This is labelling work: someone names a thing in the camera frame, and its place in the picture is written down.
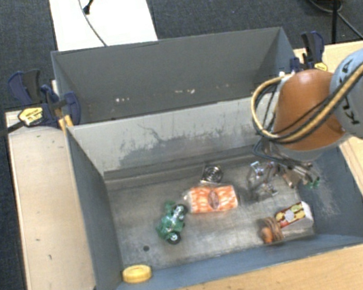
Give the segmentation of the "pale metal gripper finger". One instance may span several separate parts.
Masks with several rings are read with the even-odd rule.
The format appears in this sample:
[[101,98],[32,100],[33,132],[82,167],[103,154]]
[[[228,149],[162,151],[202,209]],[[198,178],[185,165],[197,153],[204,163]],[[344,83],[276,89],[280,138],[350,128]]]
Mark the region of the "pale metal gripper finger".
[[264,167],[263,171],[263,188],[266,193],[269,193],[271,196],[276,196],[278,194],[278,191],[274,188],[273,185],[273,178],[276,175],[277,171],[277,165],[274,162],[269,162]]
[[250,164],[247,173],[247,188],[255,199],[263,198],[266,195],[266,181],[264,181],[264,168],[259,161]]

